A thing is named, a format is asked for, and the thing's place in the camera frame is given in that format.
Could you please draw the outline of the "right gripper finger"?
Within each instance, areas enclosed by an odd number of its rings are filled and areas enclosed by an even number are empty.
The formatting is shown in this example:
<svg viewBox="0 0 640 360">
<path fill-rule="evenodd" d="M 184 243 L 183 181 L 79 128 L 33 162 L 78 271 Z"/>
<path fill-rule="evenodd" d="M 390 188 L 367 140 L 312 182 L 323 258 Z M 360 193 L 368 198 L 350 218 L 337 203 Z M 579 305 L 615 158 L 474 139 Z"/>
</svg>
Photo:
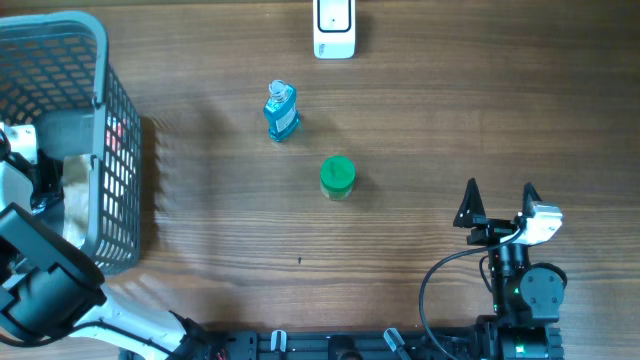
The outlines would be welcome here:
<svg viewBox="0 0 640 360">
<path fill-rule="evenodd" d="M 522 209 L 517 213 L 516 218 L 529 218 L 534 216 L 534 207 L 541 201 L 541 197 L 531 182 L 527 182 L 523 187 Z"/>
<path fill-rule="evenodd" d="M 487 217 L 475 178 L 467 182 L 463 200 L 454 218 L 453 226 L 458 228 L 475 228 L 485 226 Z"/>
</svg>

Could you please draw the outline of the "beige plastic pouch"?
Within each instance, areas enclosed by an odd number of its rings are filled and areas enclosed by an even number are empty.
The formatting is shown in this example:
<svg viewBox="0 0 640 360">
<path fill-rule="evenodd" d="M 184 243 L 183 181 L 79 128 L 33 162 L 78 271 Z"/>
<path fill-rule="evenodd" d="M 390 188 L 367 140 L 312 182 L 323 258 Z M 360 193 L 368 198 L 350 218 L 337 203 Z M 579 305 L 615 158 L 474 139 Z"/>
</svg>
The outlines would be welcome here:
<svg viewBox="0 0 640 360">
<path fill-rule="evenodd" d="M 91 170 L 89 154 L 68 156 L 63 161 L 63 237 L 78 249 L 88 236 Z"/>
</svg>

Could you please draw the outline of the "green lid jar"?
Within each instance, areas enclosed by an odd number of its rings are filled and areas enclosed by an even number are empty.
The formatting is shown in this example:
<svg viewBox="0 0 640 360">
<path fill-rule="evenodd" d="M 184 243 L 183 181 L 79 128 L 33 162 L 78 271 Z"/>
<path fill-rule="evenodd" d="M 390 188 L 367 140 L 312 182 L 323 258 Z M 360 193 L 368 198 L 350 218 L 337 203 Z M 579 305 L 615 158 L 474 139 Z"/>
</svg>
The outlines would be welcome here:
<svg viewBox="0 0 640 360">
<path fill-rule="evenodd" d="M 329 157 L 321 166 L 321 191 L 330 200 L 346 199 L 353 190 L 355 180 L 356 167 L 346 156 Z"/>
</svg>

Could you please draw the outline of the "blue mouthwash bottle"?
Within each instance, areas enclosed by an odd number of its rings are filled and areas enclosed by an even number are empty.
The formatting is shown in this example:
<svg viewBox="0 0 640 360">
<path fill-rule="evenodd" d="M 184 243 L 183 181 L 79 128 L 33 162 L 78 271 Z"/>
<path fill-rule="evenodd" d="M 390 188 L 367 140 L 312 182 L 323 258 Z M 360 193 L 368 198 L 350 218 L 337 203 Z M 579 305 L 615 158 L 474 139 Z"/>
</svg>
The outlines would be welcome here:
<svg viewBox="0 0 640 360">
<path fill-rule="evenodd" d="M 286 140 L 300 123 L 296 88 L 283 80 L 272 81 L 263 113 L 269 125 L 269 136 L 275 142 Z"/>
</svg>

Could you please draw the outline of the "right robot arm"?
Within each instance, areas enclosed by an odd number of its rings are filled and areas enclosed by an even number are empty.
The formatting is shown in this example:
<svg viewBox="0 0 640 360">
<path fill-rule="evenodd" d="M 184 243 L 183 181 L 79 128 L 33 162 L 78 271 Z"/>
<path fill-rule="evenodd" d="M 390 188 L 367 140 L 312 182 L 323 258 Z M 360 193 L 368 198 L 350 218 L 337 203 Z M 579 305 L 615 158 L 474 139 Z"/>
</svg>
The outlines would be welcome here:
<svg viewBox="0 0 640 360">
<path fill-rule="evenodd" d="M 453 225 L 469 228 L 469 245 L 482 245 L 491 276 L 492 315 L 479 316 L 467 351 L 470 359 L 564 357 L 560 318 L 568 283 L 550 263 L 533 264 L 529 249 L 550 240 L 563 224 L 559 207 L 544 202 L 532 184 L 523 190 L 522 210 L 512 220 L 489 218 L 476 180 L 467 182 Z"/>
</svg>

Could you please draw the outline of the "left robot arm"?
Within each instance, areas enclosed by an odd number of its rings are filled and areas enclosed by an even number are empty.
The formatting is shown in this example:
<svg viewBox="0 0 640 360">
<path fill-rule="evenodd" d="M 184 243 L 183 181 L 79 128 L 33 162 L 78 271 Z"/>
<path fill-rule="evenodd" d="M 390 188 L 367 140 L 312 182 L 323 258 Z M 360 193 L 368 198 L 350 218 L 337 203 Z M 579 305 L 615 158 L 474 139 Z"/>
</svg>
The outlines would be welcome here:
<svg viewBox="0 0 640 360">
<path fill-rule="evenodd" d="M 1 342 L 43 347 L 91 338 L 144 359 L 212 359 L 194 321 L 122 299 L 79 249 L 12 202 L 1 212 Z"/>
</svg>

